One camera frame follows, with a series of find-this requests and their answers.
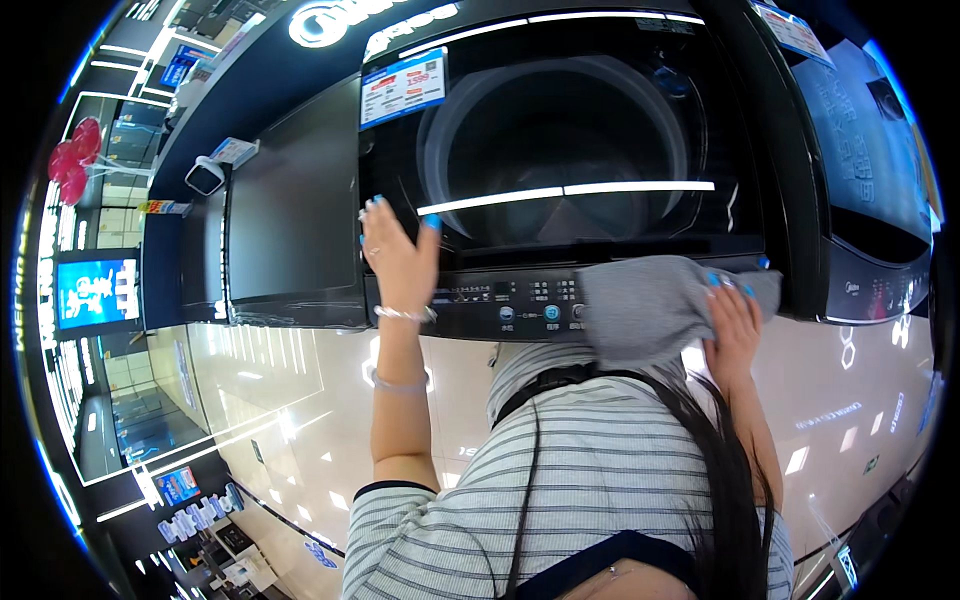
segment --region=bracelet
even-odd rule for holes
[[[378,304],[373,308],[373,314],[378,317],[387,317],[388,319],[409,319],[410,321],[416,321],[417,323],[437,322],[437,311],[429,306],[424,306],[422,313],[405,313],[391,308],[390,306],[380,306]]]
[[[426,371],[423,372],[423,380],[420,383],[412,383],[410,385],[399,385],[395,383],[387,383],[376,374],[376,368],[370,374],[370,379],[373,380],[374,388],[380,388],[382,390],[388,390],[396,394],[419,394],[421,392],[426,393],[426,384],[428,381],[429,375],[426,374]]]

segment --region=gray cloth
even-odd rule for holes
[[[769,321],[780,306],[777,271],[734,274],[683,256],[645,256],[586,267],[587,337],[604,369],[637,369],[670,360],[698,338],[713,339],[709,274],[749,285]]]

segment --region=striped shirt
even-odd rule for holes
[[[586,364],[572,344],[508,345],[497,360],[487,416],[546,369]],[[599,377],[542,393],[500,422],[455,489],[379,482],[354,498],[344,598],[494,598],[510,573],[520,507],[540,418],[540,464],[530,498],[522,583],[623,531],[692,552],[691,519],[709,529],[706,466],[686,429],[653,389]],[[763,509],[757,509],[760,526]],[[786,527],[774,518],[769,600],[793,587]]]

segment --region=white tile floor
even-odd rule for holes
[[[850,527],[928,443],[933,427],[918,435],[931,376],[928,324],[914,318],[905,343],[894,327],[776,318],[764,331],[754,377],[780,467],[790,471],[783,514],[797,558],[825,543],[830,531]],[[189,341],[206,418],[213,431],[226,431],[217,441],[235,440],[220,450],[233,475],[303,529],[344,547],[345,507],[372,477],[372,386],[365,376],[376,331],[191,324],[151,338],[161,373],[163,361],[174,356],[174,339]],[[434,464],[441,484],[451,487],[487,438],[487,362],[494,344],[421,342],[433,380]],[[696,351],[686,358],[696,367]],[[877,455],[876,467],[864,473]],[[340,571],[320,565],[296,532],[254,508],[237,520],[281,581],[298,598],[339,598]],[[801,578],[816,559],[798,569]]]

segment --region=woman's right hand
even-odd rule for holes
[[[714,340],[704,340],[707,367],[727,402],[744,385],[753,385],[750,366],[760,345],[763,313],[745,286],[741,294],[732,283],[710,286],[707,306],[713,317]]]

